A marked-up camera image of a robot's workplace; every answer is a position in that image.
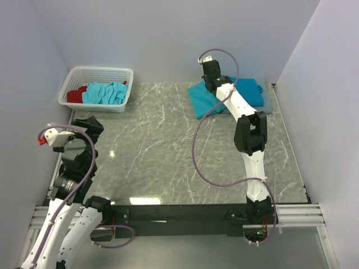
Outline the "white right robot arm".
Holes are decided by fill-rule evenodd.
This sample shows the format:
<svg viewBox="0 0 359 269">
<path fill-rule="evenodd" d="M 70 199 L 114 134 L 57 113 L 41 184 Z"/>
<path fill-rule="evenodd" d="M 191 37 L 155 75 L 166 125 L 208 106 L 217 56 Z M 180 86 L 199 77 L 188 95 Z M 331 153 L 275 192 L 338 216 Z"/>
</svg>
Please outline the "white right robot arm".
<svg viewBox="0 0 359 269">
<path fill-rule="evenodd" d="M 270 193 L 265 186 L 264 151 L 268 141 L 267 118 L 237 91 L 228 76 L 222 76 L 219 62 L 208 56 L 200 61 L 206 89 L 222 101 L 236 120 L 234 145 L 245 164 L 247 181 L 246 218 L 261 223 L 273 213 Z"/>
</svg>

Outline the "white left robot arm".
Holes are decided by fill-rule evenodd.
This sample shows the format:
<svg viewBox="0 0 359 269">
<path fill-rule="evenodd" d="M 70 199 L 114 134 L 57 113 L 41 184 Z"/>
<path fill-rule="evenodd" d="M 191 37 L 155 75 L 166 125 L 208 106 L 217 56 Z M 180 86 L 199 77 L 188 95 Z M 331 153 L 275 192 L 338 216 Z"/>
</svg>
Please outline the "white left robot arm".
<svg viewBox="0 0 359 269">
<path fill-rule="evenodd" d="M 75 119 L 69 126 L 48 124 L 37 137 L 61 153 L 61 166 L 54 180 L 45 220 L 21 268 L 69 268 L 71 257 L 86 236 L 111 221 L 109 200 L 84 198 L 97 172 L 95 144 L 104 131 L 94 117 Z"/>
</svg>

